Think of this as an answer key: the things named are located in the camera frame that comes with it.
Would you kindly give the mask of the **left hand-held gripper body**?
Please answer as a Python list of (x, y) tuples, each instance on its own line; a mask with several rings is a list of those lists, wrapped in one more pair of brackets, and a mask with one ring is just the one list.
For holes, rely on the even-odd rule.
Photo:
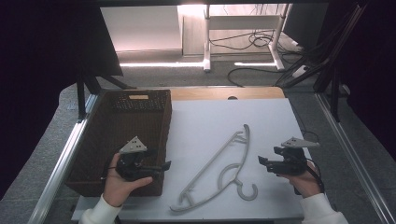
[(137, 179), (149, 177), (158, 178), (162, 173), (161, 166), (144, 165), (144, 151), (148, 148), (135, 136), (123, 147), (120, 148), (120, 158), (117, 162), (116, 171), (129, 182)]

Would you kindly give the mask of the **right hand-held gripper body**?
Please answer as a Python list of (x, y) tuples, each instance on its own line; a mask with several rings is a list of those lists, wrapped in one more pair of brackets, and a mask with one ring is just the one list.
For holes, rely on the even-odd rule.
[(319, 147), (318, 142), (292, 137), (283, 142), (282, 161), (269, 161), (267, 171), (277, 175), (301, 175), (306, 171), (307, 158), (304, 154), (305, 147)]

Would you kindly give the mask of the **person's left hand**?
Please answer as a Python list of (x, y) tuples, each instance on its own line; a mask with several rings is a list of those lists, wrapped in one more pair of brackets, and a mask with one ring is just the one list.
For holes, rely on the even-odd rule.
[(113, 207), (122, 206), (131, 192), (145, 187), (153, 181), (151, 176), (140, 178), (133, 182), (124, 180), (116, 171), (119, 158), (120, 154), (116, 153), (109, 164), (103, 193), (104, 200)]

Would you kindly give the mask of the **person's right hand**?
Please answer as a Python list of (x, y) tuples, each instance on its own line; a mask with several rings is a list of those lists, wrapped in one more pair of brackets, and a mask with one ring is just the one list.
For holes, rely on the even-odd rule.
[(281, 177), (287, 178), (290, 184), (301, 193), (303, 198), (321, 193), (318, 181), (308, 171), (305, 171), (302, 175), (281, 175)]

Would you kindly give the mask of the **brown wicker basket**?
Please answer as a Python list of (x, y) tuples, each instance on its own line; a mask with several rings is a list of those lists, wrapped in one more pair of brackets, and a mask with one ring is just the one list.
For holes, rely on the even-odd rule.
[(143, 164), (162, 166), (166, 163), (171, 116), (169, 90), (103, 92), (79, 142), (66, 186), (85, 197), (100, 196), (104, 170), (113, 155), (135, 136), (148, 149), (158, 150)]

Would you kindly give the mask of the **grey plastic clothes hanger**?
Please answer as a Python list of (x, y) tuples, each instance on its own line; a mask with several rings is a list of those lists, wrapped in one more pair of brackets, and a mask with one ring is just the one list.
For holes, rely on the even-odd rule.
[[(253, 201), (258, 196), (258, 187), (252, 184), (252, 192), (250, 195), (246, 195), (243, 192), (244, 183), (238, 178), (242, 168), (248, 157), (250, 147), (250, 129), (247, 124), (243, 125), (243, 131), (236, 131), (224, 145), (212, 156), (212, 158), (202, 167), (202, 169), (195, 175), (195, 177), (187, 184), (187, 186), (179, 193), (178, 205), (171, 205), (170, 210), (173, 212), (187, 212), (202, 206), (216, 197), (218, 197), (224, 190), (230, 185), (236, 185), (236, 192), (238, 196), (244, 201)], [(239, 162), (230, 163), (224, 166), (219, 172), (216, 189), (213, 193), (205, 196), (203, 199), (196, 201), (193, 198), (192, 193), (195, 191), (199, 179), (207, 173), (209, 168), (215, 163), (215, 161), (221, 157), (223, 152), (230, 148), (234, 143), (243, 145), (243, 153)]]

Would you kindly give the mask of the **white table mat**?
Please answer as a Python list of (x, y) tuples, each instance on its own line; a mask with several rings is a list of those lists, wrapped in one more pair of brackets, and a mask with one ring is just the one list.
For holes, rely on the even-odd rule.
[[(238, 178), (246, 195), (251, 194), (252, 184), (258, 187), (256, 199), (242, 200), (232, 184), (202, 206), (171, 211), (171, 205), (178, 205), (179, 193), (236, 131), (244, 130), (244, 124), (250, 129), (250, 147)], [(288, 99), (175, 101), (166, 149), (166, 159), (172, 163), (164, 175), (163, 193), (129, 199), (120, 219), (125, 223), (300, 219), (303, 211), (293, 187), (268, 173), (258, 157), (278, 160), (274, 147), (301, 135)], [(213, 193), (221, 169), (239, 162), (242, 153), (242, 144), (227, 148), (199, 179), (193, 198), (198, 201)]]

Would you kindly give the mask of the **black metal stand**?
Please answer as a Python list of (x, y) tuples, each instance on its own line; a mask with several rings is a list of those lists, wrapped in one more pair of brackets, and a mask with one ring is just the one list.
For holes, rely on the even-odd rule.
[[(100, 74), (99, 77), (107, 82), (114, 84), (122, 90), (136, 90), (136, 87), (127, 85), (120, 80), (110, 75)], [(102, 87), (99, 84), (96, 75), (84, 73), (77, 75), (77, 89), (78, 89), (78, 123), (81, 123), (87, 116), (87, 109), (85, 103), (85, 88), (88, 88), (92, 94), (98, 94)]]
[(303, 72), (300, 76), (293, 80), (286, 80), (285, 78), (281, 77), (276, 82), (276, 86), (282, 89), (288, 89), (306, 80), (307, 78), (312, 77), (313, 75), (318, 75), (313, 89), (315, 92), (325, 92), (328, 86), (332, 85), (330, 112), (335, 120), (338, 121), (340, 75), (336, 69), (335, 63), (345, 43), (348, 41), (352, 31), (358, 23), (361, 15), (366, 9), (367, 4), (367, 1), (356, 1), (352, 5), (352, 9), (348, 11), (346, 18), (343, 19), (335, 28), (335, 30), (330, 35), (329, 40), (325, 41), (328, 53), (326, 54), (325, 58), (320, 61), (320, 63), (309, 68), (307, 71)]

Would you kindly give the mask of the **white power strip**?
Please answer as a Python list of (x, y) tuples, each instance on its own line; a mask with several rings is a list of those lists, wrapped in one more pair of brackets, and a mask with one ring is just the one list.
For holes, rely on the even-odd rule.
[(306, 71), (309, 70), (309, 67), (307, 65), (302, 65), (300, 68), (298, 68), (293, 74), (292, 76), (294, 78), (297, 78), (299, 76), (301, 76), (303, 73), (305, 73)]

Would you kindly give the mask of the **dark curtain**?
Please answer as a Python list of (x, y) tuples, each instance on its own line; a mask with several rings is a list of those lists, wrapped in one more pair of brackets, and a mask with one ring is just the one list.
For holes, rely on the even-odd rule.
[(61, 91), (83, 77), (121, 74), (99, 6), (0, 0), (0, 201), (46, 131)]
[(330, 0), (329, 31), (356, 3), (366, 5), (336, 66), (349, 106), (396, 159), (396, 0)]

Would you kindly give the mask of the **aluminium rail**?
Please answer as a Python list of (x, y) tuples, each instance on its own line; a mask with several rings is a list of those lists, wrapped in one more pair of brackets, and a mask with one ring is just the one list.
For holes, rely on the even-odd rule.
[(396, 224), (396, 215), (391, 213), (388, 203), (363, 165), (342, 124), (333, 117), (330, 103), (325, 95), (323, 93), (315, 93), (315, 97), (381, 223)]
[(35, 209), (30, 216), (27, 224), (44, 223), (55, 200), (55, 197), (71, 169), (72, 160), (77, 155), (79, 142), (81, 141), (82, 135), (84, 134), (86, 127), (89, 124), (92, 110), (95, 107), (97, 101), (98, 96), (95, 94), (91, 94), (85, 101), (84, 105), (86, 106), (87, 115), (84, 119), (79, 120), (75, 124), (72, 132), (70, 133), (66, 144), (64, 145), (64, 149), (59, 159), (57, 160), (57, 163), (55, 164), (49, 180), (44, 187), (42, 194), (38, 199)]

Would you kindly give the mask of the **white desk frame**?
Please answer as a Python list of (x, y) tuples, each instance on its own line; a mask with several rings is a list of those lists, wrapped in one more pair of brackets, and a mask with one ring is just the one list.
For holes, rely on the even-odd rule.
[(279, 15), (211, 15), (210, 5), (205, 6), (205, 43), (203, 69), (211, 70), (210, 32), (219, 30), (272, 30), (274, 35), (268, 49), (273, 61), (271, 63), (247, 63), (247, 66), (274, 66), (278, 71), (285, 69), (277, 51), (277, 44), (289, 11), (289, 4), (283, 7)]

